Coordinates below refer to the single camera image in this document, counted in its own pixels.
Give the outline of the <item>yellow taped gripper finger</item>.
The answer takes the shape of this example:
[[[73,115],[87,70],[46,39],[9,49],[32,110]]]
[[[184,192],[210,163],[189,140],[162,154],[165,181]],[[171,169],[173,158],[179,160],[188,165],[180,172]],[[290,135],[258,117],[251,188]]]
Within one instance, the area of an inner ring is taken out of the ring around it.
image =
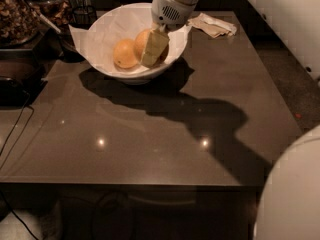
[[[153,67],[169,44],[167,33],[158,29],[146,29],[141,33],[139,49],[141,50],[141,64]]]

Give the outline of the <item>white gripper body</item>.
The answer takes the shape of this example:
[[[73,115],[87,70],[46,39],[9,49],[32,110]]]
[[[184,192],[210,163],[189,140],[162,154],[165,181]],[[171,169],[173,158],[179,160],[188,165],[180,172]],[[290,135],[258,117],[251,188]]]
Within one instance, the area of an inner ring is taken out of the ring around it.
[[[179,29],[186,24],[194,7],[193,0],[153,0],[152,20],[167,29]]]

